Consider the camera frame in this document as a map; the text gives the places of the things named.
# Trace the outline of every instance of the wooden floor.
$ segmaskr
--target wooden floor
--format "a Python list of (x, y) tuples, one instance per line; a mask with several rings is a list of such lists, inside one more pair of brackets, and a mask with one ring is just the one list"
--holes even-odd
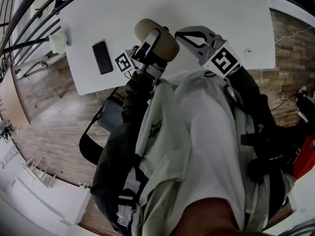
[[(275, 40), (309, 27), (279, 12), (271, 11), (271, 15)], [(269, 96), (271, 109), (282, 103), (279, 99), (282, 90), (285, 90), (288, 96), (295, 95), (302, 85), (306, 85), (309, 91), (313, 90), (314, 29), (276, 43), (276, 62), (274, 70), (251, 71), (261, 92)], [(34, 155), (36, 159), (42, 157), (39, 167), (48, 168), (48, 172), (67, 181), (91, 185), (95, 165), (82, 157), (78, 144), (89, 121), (111, 90), (79, 96), (66, 60), (35, 73), (29, 80), (19, 81), (19, 87), (31, 114), (49, 103), (52, 97), (62, 95), (62, 99), (39, 115), (31, 126), (18, 127), (19, 134), (15, 136), (14, 141), (22, 155)], [(295, 97), (272, 113), (278, 125), (294, 125), (299, 120)], [(109, 134), (95, 125), (89, 135), (100, 145), (104, 145)], [(80, 225), (100, 235), (112, 234), (92, 200)]]

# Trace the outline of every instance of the smartphone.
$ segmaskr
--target smartphone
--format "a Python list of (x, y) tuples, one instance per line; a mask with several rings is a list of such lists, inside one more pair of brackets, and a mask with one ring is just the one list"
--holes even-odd
[(109, 54), (104, 41), (92, 46), (96, 58), (96, 62), (101, 74), (113, 71), (113, 66), (109, 58)]

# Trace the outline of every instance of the person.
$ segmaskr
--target person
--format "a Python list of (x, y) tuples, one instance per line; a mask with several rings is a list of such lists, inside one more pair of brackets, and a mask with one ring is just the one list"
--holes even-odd
[(259, 182), (247, 175), (253, 148), (240, 134), (274, 125), (253, 78), (243, 68), (230, 80), (183, 72), (153, 90), (141, 72), (127, 83), (123, 124), (91, 189), (100, 211), (123, 235), (261, 234), (244, 230), (260, 231), (294, 180), (280, 170)]

